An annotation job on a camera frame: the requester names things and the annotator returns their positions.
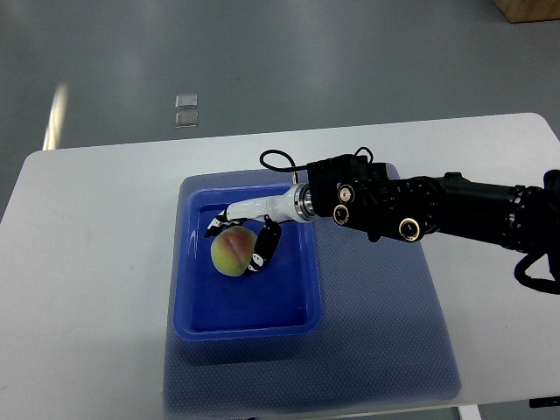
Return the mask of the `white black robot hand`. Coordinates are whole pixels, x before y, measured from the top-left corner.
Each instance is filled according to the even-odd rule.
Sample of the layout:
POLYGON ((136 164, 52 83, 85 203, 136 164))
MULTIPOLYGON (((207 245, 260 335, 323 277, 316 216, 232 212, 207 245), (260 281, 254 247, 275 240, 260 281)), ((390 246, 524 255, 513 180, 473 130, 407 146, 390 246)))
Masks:
POLYGON ((303 185, 293 185, 280 195, 230 204, 211 220, 205 237, 210 238, 213 243, 225 229, 245 227, 252 230, 257 236, 256 243, 249 266, 241 275, 252 276, 271 262, 279 245, 284 223, 306 223, 311 220, 312 217, 303 209, 304 193, 303 185))

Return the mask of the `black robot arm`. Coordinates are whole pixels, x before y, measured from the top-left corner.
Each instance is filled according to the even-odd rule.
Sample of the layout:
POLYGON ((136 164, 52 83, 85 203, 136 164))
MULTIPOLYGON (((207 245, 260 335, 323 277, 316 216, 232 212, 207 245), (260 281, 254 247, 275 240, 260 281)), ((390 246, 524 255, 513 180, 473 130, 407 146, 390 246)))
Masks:
POLYGON ((305 169, 315 214, 372 241, 442 233, 526 254, 559 250, 558 171, 548 171, 539 187, 476 183, 458 172, 392 179, 384 163, 350 154, 305 169))

